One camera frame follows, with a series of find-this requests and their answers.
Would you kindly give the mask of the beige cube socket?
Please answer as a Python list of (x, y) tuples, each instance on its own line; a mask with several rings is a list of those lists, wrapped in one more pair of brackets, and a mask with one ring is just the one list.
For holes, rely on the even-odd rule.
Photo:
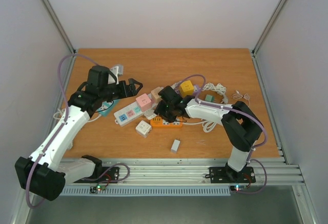
[(157, 104), (161, 101), (161, 96), (159, 92), (163, 89), (163, 87), (157, 87), (151, 91), (151, 100), (153, 103)]

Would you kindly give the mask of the small white square charger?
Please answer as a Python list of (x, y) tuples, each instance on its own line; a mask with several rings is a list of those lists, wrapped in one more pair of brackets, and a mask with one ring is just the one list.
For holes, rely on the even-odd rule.
[(153, 109), (147, 110), (143, 115), (148, 120), (151, 120), (157, 116)]

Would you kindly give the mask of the pink cube socket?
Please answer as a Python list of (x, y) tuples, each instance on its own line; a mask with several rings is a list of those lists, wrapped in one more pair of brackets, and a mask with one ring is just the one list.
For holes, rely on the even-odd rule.
[(136, 103), (142, 112), (146, 112), (152, 108), (152, 100), (145, 93), (136, 98)]

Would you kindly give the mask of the yellow cube socket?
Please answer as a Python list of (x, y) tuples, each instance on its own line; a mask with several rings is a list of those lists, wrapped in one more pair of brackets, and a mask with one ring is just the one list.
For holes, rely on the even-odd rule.
[(194, 92), (194, 86), (190, 80), (182, 82), (179, 86), (179, 93), (184, 98), (188, 95), (192, 95)]

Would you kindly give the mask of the white cube socket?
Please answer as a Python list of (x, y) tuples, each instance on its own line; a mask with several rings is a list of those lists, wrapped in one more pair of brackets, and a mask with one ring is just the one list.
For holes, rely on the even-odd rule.
[(142, 137), (146, 138), (152, 130), (152, 126), (146, 121), (142, 120), (135, 128), (136, 132)]

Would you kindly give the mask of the green wall charger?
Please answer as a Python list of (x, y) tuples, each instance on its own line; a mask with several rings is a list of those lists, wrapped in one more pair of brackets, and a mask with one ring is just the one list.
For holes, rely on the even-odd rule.
[(213, 103), (215, 101), (215, 97), (207, 94), (205, 97), (205, 101)]

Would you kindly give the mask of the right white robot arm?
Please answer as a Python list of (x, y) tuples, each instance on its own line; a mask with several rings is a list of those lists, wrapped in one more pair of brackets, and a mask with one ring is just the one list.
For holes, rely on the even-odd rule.
[(267, 141), (268, 134), (263, 124), (242, 101), (233, 105), (215, 104), (199, 99), (198, 94), (182, 97), (170, 86), (163, 88), (159, 96), (161, 101), (154, 113), (169, 123), (182, 117), (204, 119), (223, 126), (232, 144), (230, 158), (223, 170), (229, 182), (236, 182), (244, 176), (253, 151)]

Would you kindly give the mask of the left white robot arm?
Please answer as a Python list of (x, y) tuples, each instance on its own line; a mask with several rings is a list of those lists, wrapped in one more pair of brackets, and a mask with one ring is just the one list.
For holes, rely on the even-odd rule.
[(133, 78), (119, 80), (118, 74), (105, 66), (95, 65), (88, 78), (71, 95), (63, 117), (44, 142), (28, 157), (19, 157), (14, 167), (20, 187), (46, 200), (55, 200), (68, 177), (59, 171), (60, 161), (81, 128), (103, 102), (133, 97), (143, 84)]

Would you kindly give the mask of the orange power strip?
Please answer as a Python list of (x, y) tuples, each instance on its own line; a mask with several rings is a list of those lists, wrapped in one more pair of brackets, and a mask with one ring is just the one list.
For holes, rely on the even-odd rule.
[(150, 125), (153, 128), (181, 128), (183, 123), (179, 120), (169, 123), (161, 117), (155, 117), (150, 120)]

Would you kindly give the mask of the long white power strip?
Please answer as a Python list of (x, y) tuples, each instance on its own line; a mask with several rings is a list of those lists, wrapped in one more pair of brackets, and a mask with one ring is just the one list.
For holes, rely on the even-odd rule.
[(114, 113), (115, 117), (115, 123), (117, 125), (120, 125), (121, 127), (131, 123), (132, 121), (136, 120), (137, 118), (143, 116), (147, 111), (150, 111), (151, 109), (154, 109), (156, 107), (156, 104), (152, 104), (151, 108), (142, 111), (137, 102), (133, 102), (130, 105), (116, 111)]

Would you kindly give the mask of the teal power strip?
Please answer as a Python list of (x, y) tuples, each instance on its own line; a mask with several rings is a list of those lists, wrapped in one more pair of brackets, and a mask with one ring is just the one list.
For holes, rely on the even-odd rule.
[(99, 113), (101, 116), (106, 117), (112, 109), (118, 104), (119, 100), (113, 100), (110, 102), (104, 101), (96, 113)]

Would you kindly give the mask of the circuit board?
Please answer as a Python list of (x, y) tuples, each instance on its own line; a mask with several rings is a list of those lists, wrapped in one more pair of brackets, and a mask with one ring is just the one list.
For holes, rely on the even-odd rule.
[(91, 194), (97, 194), (101, 191), (104, 191), (106, 189), (106, 186), (95, 186), (95, 187), (90, 187), (90, 193)]
[(234, 186), (231, 186), (231, 191), (244, 191), (248, 188), (248, 186), (246, 185), (234, 185)]

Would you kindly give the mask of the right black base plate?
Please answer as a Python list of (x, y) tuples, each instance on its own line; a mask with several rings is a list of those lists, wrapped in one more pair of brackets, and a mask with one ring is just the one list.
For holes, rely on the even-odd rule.
[(227, 171), (226, 167), (209, 167), (206, 175), (212, 184), (255, 183), (256, 177), (253, 167), (245, 166), (240, 172)]

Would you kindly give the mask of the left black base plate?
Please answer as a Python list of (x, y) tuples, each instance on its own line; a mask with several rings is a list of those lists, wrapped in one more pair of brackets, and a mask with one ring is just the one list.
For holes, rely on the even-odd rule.
[(75, 184), (87, 184), (87, 183), (92, 184), (92, 183), (99, 183), (102, 181), (108, 182), (109, 179), (111, 179), (111, 181), (118, 180), (119, 171), (120, 171), (119, 167), (113, 167), (110, 170), (107, 170), (108, 168), (109, 167), (102, 167), (101, 173), (105, 172), (105, 174), (102, 177), (98, 178), (97, 180), (90, 180), (90, 179), (96, 178), (95, 176), (90, 176), (90, 177), (88, 177), (88, 180), (80, 179), (80, 180), (75, 181), (74, 183)]

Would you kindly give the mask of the aluminium rail frame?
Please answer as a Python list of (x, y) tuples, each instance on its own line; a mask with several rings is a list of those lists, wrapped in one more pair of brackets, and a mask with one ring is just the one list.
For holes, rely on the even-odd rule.
[[(122, 186), (200, 186), (210, 185), (206, 175), (209, 167), (224, 167), (225, 159), (220, 158), (158, 158), (158, 159), (128, 159), (105, 158), (104, 167), (119, 167), (118, 180), (99, 183), (81, 184), (93, 186), (100, 184)], [(291, 186), (303, 185), (304, 178), (298, 165), (287, 164), (282, 157), (254, 159), (250, 163), (253, 167), (256, 182), (254, 186)], [(59, 171), (67, 173), (67, 185), (90, 177), (93, 171), (91, 162), (86, 159), (65, 158), (59, 164)]]

